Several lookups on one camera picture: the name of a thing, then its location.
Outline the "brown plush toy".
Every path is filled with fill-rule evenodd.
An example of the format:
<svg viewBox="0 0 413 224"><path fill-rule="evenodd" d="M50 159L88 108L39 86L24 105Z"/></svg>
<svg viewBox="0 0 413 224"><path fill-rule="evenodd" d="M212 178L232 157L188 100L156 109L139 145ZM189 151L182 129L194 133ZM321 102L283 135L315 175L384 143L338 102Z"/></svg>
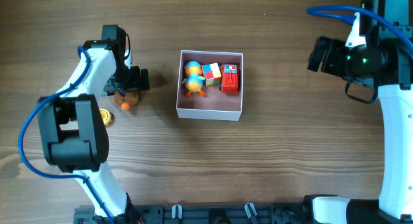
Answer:
<svg viewBox="0 0 413 224"><path fill-rule="evenodd" d="M114 103L119 105L122 110L130 110L131 107L136 106L138 101L138 92L126 92L124 96L119 92L114 93Z"/></svg>

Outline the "yellow round toy disc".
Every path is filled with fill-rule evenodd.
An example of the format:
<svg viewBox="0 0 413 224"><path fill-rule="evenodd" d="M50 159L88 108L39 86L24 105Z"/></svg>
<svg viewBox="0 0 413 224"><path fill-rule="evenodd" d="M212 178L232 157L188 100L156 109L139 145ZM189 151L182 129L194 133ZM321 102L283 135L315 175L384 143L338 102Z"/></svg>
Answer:
<svg viewBox="0 0 413 224"><path fill-rule="evenodd" d="M114 116L111 112L109 112L107 109L100 108L99 109L103 124L107 127L110 126L113 121L114 121Z"/></svg>

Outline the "orange duck toy blue hat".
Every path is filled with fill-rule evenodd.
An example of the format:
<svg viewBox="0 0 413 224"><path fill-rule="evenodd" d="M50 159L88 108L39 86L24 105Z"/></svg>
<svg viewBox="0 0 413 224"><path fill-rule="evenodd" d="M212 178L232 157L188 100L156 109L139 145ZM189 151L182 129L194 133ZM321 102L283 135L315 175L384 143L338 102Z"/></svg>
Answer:
<svg viewBox="0 0 413 224"><path fill-rule="evenodd" d="M192 93L199 92L200 96L205 97L206 93L202 91L203 81L203 71L201 65L197 61L189 61L185 67L186 78L181 82L186 88L185 96L187 98L191 97Z"/></svg>

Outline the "colourful puzzle cube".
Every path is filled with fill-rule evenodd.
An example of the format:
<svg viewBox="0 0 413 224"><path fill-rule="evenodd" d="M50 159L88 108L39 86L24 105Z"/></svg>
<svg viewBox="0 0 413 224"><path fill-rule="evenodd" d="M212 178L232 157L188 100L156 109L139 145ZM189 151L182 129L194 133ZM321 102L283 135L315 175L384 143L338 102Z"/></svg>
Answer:
<svg viewBox="0 0 413 224"><path fill-rule="evenodd" d="M203 65L203 77L205 78L205 85L218 85L222 80L222 75L218 63Z"/></svg>

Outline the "red toy truck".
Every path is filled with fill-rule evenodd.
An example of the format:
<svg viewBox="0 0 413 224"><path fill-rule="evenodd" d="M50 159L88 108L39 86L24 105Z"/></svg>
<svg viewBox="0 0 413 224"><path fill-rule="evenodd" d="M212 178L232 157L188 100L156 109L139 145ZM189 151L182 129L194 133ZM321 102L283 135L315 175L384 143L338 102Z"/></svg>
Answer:
<svg viewBox="0 0 413 224"><path fill-rule="evenodd" d="M239 92L239 67L232 64L221 65L221 91L224 94Z"/></svg>

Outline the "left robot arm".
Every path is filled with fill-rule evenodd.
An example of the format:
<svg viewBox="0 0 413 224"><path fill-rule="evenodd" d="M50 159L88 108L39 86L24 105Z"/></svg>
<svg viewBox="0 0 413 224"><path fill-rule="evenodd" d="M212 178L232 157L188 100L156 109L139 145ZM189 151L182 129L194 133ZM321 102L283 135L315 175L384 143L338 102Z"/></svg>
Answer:
<svg viewBox="0 0 413 224"><path fill-rule="evenodd" d="M75 179L101 223L139 223L141 217L107 163L109 138L98 101L101 96L137 95L150 88L148 71L132 64L130 38L118 25L105 25L101 38L77 49L79 64L55 94L41 97L38 118L46 162Z"/></svg>

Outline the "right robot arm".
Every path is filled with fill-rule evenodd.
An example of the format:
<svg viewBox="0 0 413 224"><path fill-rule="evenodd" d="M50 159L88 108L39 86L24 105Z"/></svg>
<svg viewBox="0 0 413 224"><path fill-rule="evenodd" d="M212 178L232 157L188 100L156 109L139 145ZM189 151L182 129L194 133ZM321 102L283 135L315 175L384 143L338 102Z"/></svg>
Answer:
<svg viewBox="0 0 413 224"><path fill-rule="evenodd" d="M378 199L309 196L314 223L412 222L412 25L409 0L361 0L359 6L327 5L309 15L351 26L346 41L319 37L308 69L373 91L384 124L384 173Z"/></svg>

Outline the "white pink cardboard box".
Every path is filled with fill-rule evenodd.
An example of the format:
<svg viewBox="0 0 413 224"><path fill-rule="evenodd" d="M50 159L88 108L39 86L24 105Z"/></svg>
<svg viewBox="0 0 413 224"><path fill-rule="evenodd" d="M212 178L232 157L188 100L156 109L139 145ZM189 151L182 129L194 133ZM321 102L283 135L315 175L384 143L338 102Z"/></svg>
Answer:
<svg viewBox="0 0 413 224"><path fill-rule="evenodd" d="M238 92L224 94L219 85L202 88L206 96L199 93L186 97L187 89L182 81L186 77L185 65L196 61L200 65L211 63L236 65L238 69ZM211 119L238 121L243 111L243 54L238 52L207 52L182 50L180 55L176 110L178 117L186 119Z"/></svg>

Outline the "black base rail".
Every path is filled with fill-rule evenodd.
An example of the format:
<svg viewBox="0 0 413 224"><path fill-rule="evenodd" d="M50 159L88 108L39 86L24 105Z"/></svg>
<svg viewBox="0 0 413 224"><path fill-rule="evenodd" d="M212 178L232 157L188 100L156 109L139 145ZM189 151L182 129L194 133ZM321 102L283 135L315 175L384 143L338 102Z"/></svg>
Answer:
<svg viewBox="0 0 413 224"><path fill-rule="evenodd" d="M114 223L209 224L209 223L313 223L310 209L303 203L270 205L135 206L113 218Z"/></svg>

